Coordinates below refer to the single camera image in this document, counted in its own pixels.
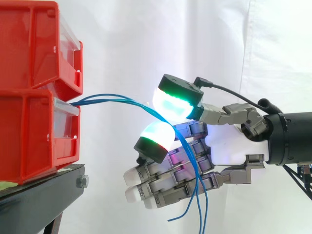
metal bolt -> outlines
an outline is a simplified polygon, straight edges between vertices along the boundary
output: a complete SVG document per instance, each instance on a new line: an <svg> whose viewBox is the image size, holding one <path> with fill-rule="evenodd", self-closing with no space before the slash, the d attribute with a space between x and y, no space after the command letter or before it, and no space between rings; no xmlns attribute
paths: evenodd
<svg viewBox="0 0 312 234"><path fill-rule="evenodd" d="M89 177L87 175L82 175L79 181L80 188L87 188L89 185Z"/></svg>

black cylinder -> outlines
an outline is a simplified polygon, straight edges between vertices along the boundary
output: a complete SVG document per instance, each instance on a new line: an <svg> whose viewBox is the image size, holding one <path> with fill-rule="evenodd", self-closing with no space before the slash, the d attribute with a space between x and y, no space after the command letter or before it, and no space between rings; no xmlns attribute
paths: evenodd
<svg viewBox="0 0 312 234"><path fill-rule="evenodd" d="M142 136L136 142L134 149L138 151L141 156L150 158L156 163L162 163L168 153L168 151L161 145Z"/></svg>
<svg viewBox="0 0 312 234"><path fill-rule="evenodd" d="M269 127L268 164L312 163L312 112L264 117Z"/></svg>

red storage bin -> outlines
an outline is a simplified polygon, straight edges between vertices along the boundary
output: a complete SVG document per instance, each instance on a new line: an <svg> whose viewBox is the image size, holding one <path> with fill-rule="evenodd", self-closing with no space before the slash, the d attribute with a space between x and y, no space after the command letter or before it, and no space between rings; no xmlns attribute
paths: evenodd
<svg viewBox="0 0 312 234"><path fill-rule="evenodd" d="M0 88L82 94L82 44L53 1L0 0Z"/></svg>
<svg viewBox="0 0 312 234"><path fill-rule="evenodd" d="M79 159L80 109L48 90L0 90L0 181L23 184Z"/></svg>

black cable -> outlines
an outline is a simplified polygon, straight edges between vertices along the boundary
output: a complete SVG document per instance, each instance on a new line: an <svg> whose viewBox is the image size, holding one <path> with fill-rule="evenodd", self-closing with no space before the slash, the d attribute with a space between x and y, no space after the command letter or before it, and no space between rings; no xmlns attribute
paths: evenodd
<svg viewBox="0 0 312 234"><path fill-rule="evenodd" d="M294 175L288 171L287 169L285 169L285 171L289 174L289 176L294 180L294 182L299 186L299 188L308 196L308 198L310 198L312 200L312 192L311 190L306 190L302 184L300 184L300 182L296 179L296 177L294 177Z"/></svg>
<svg viewBox="0 0 312 234"><path fill-rule="evenodd" d="M250 101L248 98L242 96L241 94L238 94L237 92L232 91L231 89L228 89L228 88L225 88L225 87L223 87L223 86L216 85L216 84L213 84L212 87L213 87L213 88L216 88L216 89L223 90L223 91L225 91L225 92L227 92L227 93L229 93L229 94L232 94L232 95L234 95L234 96L236 96L236 97L238 97L238 98L244 100L244 101L247 102L248 104L250 104L250 105L252 105L252 106L254 106L254 107L256 107L256 108L258 108L258 109L260 109L260 110L262 110L262 111L264 111L265 113L267 112L266 109L265 109L263 106L260 106L260 105L258 105L258 104L256 104L256 103L254 103L253 101Z"/></svg>
<svg viewBox="0 0 312 234"><path fill-rule="evenodd" d="M283 168L287 171L287 172L290 172L292 173L294 176L296 176L301 182L302 182L302 177L297 173L295 172L293 169L291 169L289 166L287 165L283 165Z"/></svg>

robotic hand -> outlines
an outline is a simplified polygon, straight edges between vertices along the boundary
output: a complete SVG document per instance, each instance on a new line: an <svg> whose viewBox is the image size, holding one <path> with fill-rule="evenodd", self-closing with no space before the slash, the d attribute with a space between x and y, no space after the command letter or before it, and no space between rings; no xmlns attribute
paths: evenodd
<svg viewBox="0 0 312 234"><path fill-rule="evenodd" d="M251 183L251 169L264 168L268 160L268 142L253 142L235 125L206 125L191 121L176 125L196 157L206 189L218 189L224 183ZM209 172L215 166L230 166L222 172ZM146 163L124 174L130 186L128 202L144 201L148 209L171 205L191 197L195 188L195 172L182 147L173 149L161 164Z"/></svg>
<svg viewBox="0 0 312 234"><path fill-rule="evenodd" d="M235 103L223 108L201 104L201 87L224 90L248 104ZM299 178L305 188L299 186L312 200L312 171L309 166L312 163L311 112L283 114L266 99L255 104L202 78L191 84L164 75L158 89L162 96L154 106L161 110L160 113L175 117L185 115L182 118L195 120L176 125L176 128L185 138L191 139L189 145L206 190L229 183L249 184L251 169L262 169L266 162L283 166L293 179L294 175ZM255 107L269 115L262 116ZM149 156L148 147L138 143L143 146L143 150L135 146L139 152L139 165L124 174L129 186L125 193L128 202L143 200L146 208L153 209L191 197L195 189L195 172L183 147L158 157L154 150L149 151L153 152ZM298 173L287 167L287 163L297 163ZM211 172L215 166L229 167L220 173Z"/></svg>

